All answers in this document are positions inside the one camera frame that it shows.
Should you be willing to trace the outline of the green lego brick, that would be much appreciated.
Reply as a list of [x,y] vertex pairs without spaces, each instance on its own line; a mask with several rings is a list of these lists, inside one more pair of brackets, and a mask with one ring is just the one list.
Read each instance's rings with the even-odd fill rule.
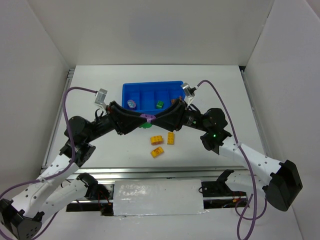
[[164,106],[164,102],[159,100],[156,104],[156,109],[162,109],[163,106]]

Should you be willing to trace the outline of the purple flower lego piece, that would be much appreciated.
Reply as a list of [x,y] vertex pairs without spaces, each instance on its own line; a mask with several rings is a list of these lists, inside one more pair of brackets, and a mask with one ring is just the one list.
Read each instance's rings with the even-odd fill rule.
[[128,108],[131,109],[131,110],[135,110],[135,109],[137,108],[136,102],[135,102],[134,100],[132,100],[132,99],[129,99],[129,100],[127,101],[127,106],[128,106]]

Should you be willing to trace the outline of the purple lego brick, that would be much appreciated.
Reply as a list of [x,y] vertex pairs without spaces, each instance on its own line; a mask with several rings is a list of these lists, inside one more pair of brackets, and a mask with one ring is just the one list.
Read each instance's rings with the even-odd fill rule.
[[140,117],[146,119],[146,122],[149,124],[156,119],[156,116],[151,114],[141,114]]

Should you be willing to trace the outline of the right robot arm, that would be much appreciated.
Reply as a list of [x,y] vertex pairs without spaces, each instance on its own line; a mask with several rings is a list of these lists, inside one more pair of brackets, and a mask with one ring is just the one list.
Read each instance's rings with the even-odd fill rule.
[[170,132],[187,126],[204,131],[200,137],[204,148],[235,161],[256,175],[256,187],[267,202],[286,212],[303,188],[296,164],[267,157],[236,141],[235,135],[225,130],[226,116],[220,108],[210,108],[204,114],[176,100],[165,111],[158,113],[151,123]]

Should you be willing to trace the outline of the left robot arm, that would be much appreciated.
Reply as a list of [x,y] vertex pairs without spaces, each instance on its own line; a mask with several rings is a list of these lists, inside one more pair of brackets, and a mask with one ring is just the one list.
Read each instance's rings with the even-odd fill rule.
[[115,101],[90,122],[81,116],[67,120],[68,141],[59,155],[36,180],[24,184],[24,191],[12,199],[0,201],[0,222],[18,240],[34,240],[50,216],[70,202],[81,198],[107,199],[108,190],[89,173],[79,174],[65,187],[61,184],[91,157],[91,142],[115,130],[125,135],[147,122],[141,113],[122,108]]

